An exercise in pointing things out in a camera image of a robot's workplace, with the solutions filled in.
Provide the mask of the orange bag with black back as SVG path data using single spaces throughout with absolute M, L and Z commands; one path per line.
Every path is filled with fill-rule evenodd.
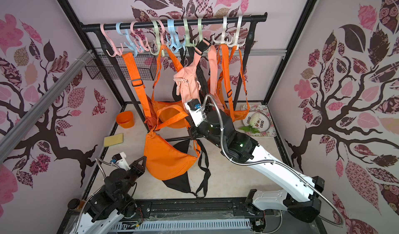
M 180 112 L 169 120 L 160 123 L 159 113 L 156 114 L 156 125 L 145 137 L 144 155 L 147 157 L 146 169 L 158 180 L 169 180 L 184 174 L 199 159 L 201 152 L 194 140 L 196 156 L 182 153 L 170 145 L 156 132 L 188 117 L 186 112 Z

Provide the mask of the orange sling bag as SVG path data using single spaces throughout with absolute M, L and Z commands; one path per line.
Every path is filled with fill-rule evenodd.
M 238 88 L 238 82 L 239 79 L 241 78 L 242 81 L 242 87 L 245 93 L 245 104 L 242 103 L 240 106 L 239 110 L 234 110 L 233 111 L 233 121 L 238 121 L 238 120 L 243 120 L 246 118 L 248 112 L 249 112 L 249 102 L 247 99 L 247 88 L 246 88 L 246 82 L 247 82 L 247 76 L 246 76 L 246 71 L 243 69 L 243 57 L 242 57 L 242 52 L 241 49 L 238 49 L 239 52 L 239 58 L 240 58 L 240 73 L 235 76 L 234 82 L 236 85 L 236 92 L 239 93 L 239 88 Z

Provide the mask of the black sling bag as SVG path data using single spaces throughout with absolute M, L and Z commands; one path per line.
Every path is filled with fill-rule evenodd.
M 192 99 L 199 99 L 201 102 L 201 97 L 204 97 L 208 93 L 202 69 L 197 69 L 203 52 L 201 48 L 195 47 L 193 62 L 174 76 L 176 96 L 181 97 L 183 104 Z

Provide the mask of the pink fanny pack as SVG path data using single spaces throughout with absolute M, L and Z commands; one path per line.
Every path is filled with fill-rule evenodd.
M 176 95 L 181 96 L 182 108 L 186 113 L 188 110 L 185 108 L 185 103 L 188 103 L 192 99 L 200 99 L 201 84 L 197 79 L 196 68 L 201 59 L 204 51 L 209 50 L 207 53 L 209 66 L 211 68 L 210 75 L 210 94 L 215 97 L 217 107 L 224 111 L 223 104 L 217 97 L 217 82 L 218 82 L 218 64 L 217 64 L 217 51 L 215 47 L 206 39 L 203 39 L 194 48 L 195 54 L 193 62 L 181 69 L 177 74 L 174 75 L 174 81 L 177 85 Z

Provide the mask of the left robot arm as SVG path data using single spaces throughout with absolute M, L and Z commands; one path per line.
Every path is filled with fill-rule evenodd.
M 126 155 L 119 153 L 110 162 L 95 159 L 103 175 L 104 184 L 85 201 L 72 234 L 106 234 L 122 219 L 138 216 L 139 226 L 143 213 L 132 194 L 137 179 L 145 173 L 147 157 L 142 156 L 133 163 L 126 162 Z

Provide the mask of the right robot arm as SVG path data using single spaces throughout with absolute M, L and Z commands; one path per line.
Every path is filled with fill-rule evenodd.
M 189 113 L 189 135 L 208 140 L 234 165 L 249 167 L 281 187 L 277 191 L 253 189 L 249 204 L 258 211 L 286 211 L 294 218 L 311 223 L 316 218 L 343 227 L 345 217 L 323 194 L 325 181 L 309 177 L 271 155 L 249 135 L 235 129 L 232 118 L 217 107 L 216 99 L 207 94 L 203 102 L 191 99 L 184 103 Z

